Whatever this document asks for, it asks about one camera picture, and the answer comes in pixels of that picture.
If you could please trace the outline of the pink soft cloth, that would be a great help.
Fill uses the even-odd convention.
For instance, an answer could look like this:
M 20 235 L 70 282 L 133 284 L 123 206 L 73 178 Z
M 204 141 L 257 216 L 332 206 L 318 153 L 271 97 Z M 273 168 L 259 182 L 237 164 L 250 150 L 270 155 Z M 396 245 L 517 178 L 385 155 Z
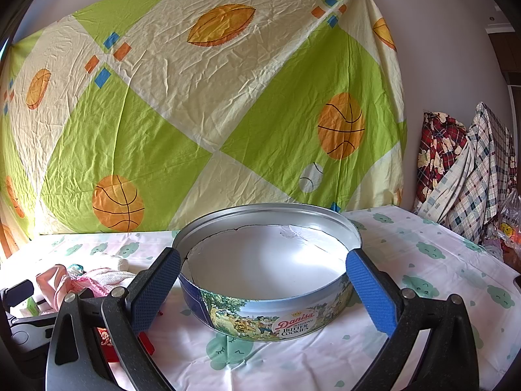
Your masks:
M 37 274 L 36 283 L 47 303 L 54 311 L 59 311 L 67 294 L 76 292 L 75 282 L 64 265 L 57 264 Z

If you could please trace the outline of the pink white knitted sock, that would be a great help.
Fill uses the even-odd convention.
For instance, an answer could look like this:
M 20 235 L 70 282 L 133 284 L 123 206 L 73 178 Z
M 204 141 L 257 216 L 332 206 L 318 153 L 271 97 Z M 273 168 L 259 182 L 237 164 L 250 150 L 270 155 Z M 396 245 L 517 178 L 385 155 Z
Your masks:
M 128 271 L 112 270 L 110 268 L 98 268 L 81 274 L 72 279 L 72 290 L 91 290 L 94 297 L 105 297 L 118 286 L 127 287 L 136 274 Z

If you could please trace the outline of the white rolled cloth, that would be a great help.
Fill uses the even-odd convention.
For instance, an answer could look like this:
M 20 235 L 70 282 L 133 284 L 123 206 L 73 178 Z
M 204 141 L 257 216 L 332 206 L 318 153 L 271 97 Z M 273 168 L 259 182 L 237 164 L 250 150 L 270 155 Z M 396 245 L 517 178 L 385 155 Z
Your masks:
M 113 271 L 127 271 L 129 269 L 129 262 L 125 258 L 108 256 L 106 259 L 106 267 Z

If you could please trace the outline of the cloud print table cloth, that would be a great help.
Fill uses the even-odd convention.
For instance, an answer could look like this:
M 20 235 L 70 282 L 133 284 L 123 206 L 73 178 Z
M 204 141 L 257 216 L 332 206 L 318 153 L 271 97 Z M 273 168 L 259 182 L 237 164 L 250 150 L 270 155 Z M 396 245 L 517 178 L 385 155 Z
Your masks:
M 472 323 L 480 385 L 494 388 L 520 349 L 520 293 L 516 272 L 482 248 L 395 207 L 351 212 L 365 253 L 398 286 L 422 297 L 464 299 Z M 56 264 L 85 265 L 98 254 L 147 268 L 174 239 L 171 231 L 61 235 L 37 238 L 1 265 L 11 286 Z M 294 340 L 246 342 L 217 334 L 170 292 L 148 332 L 154 359 L 178 390 L 349 390 L 385 342 L 360 302 L 318 332 Z

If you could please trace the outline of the yellow toy in bag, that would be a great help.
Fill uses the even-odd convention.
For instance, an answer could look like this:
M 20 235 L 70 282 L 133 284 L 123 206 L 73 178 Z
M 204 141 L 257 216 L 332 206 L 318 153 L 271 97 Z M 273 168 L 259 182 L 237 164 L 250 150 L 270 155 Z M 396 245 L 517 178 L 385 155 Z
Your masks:
M 500 205 L 493 223 L 493 255 L 520 272 L 520 194 L 514 188 Z

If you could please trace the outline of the blue checked hanging cloth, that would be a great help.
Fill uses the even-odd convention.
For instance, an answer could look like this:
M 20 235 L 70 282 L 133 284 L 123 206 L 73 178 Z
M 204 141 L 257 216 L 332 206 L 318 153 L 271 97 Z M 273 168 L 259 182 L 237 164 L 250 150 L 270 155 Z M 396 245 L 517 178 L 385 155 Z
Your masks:
M 510 131 L 484 102 L 466 129 L 461 154 L 427 200 L 415 200 L 414 213 L 480 244 L 516 187 L 516 153 Z

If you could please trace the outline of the round butter cookie tin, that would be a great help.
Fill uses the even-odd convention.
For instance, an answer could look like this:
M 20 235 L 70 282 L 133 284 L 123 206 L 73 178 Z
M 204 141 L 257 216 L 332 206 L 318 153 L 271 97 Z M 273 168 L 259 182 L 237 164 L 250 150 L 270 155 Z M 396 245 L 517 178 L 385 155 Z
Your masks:
M 248 341 L 283 341 L 326 326 L 347 306 L 349 219 L 327 208 L 263 203 L 222 209 L 176 234 L 186 304 L 205 325 Z

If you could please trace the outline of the red plaid hanging cloth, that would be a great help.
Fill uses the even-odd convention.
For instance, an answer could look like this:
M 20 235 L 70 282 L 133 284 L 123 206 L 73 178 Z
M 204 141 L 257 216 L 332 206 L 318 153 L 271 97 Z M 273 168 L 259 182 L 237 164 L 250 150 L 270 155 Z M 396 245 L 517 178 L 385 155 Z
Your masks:
M 467 129 L 443 112 L 425 112 L 417 159 L 416 200 L 424 203 L 467 142 Z

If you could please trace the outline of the green basketball print sheet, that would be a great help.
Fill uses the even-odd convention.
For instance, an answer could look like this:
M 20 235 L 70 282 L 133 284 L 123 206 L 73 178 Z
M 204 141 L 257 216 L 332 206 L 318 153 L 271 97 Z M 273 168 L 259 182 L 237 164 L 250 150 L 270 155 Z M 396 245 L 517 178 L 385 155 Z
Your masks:
M 261 202 L 397 205 L 406 135 L 373 0 L 103 0 L 5 50 L 4 256 Z

